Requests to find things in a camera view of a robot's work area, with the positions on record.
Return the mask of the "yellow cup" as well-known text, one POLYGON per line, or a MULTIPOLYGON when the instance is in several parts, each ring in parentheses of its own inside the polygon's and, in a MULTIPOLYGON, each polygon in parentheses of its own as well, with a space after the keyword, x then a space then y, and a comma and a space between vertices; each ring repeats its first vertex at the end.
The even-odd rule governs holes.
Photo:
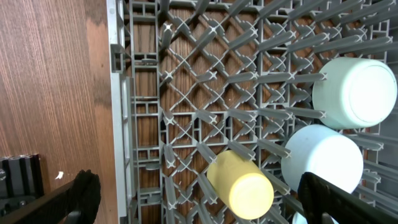
POLYGON ((232 150, 217 155, 206 177, 221 201, 239 218, 257 219, 268 212, 274 201, 270 180, 253 161, 232 150))

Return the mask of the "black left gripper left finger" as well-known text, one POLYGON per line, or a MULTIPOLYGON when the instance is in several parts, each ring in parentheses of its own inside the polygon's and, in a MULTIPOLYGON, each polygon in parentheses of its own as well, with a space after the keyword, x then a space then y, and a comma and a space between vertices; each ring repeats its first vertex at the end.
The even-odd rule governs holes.
POLYGON ((1 223, 93 224, 100 201, 99 176, 81 170, 73 181, 1 217, 1 223))

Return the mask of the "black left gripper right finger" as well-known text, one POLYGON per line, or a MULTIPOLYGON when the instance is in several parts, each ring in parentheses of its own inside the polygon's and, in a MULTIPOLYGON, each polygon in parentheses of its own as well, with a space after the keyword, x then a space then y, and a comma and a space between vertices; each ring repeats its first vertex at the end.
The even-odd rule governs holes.
POLYGON ((305 172, 298 197, 308 224, 397 223, 393 216, 378 210, 311 172, 305 172))

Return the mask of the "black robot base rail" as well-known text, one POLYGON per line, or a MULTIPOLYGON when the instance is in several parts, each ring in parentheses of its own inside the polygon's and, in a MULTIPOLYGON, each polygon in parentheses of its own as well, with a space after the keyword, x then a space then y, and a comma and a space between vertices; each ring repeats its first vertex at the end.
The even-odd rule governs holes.
POLYGON ((1 158, 1 217, 43 195, 38 154, 1 158))

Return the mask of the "light blue plate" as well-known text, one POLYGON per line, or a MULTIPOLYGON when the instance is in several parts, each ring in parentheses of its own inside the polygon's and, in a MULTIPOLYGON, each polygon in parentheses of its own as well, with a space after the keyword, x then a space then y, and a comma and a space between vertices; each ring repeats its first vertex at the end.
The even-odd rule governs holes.
MULTIPOLYGON (((301 215, 299 212, 296 212, 292 218, 292 224, 308 224, 307 219, 301 215)), ((322 215, 322 224, 339 224, 333 217, 329 216, 329 214, 322 215)))

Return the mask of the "white bowl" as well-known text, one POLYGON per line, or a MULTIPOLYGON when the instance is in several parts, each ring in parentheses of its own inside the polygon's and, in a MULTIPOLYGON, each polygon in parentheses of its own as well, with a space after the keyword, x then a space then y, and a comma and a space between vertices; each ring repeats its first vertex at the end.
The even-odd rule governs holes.
POLYGON ((363 174, 363 156, 350 138, 313 124, 296 131, 285 148, 290 157, 281 159, 286 184, 298 191, 302 174, 311 172, 340 189, 354 192, 363 174))

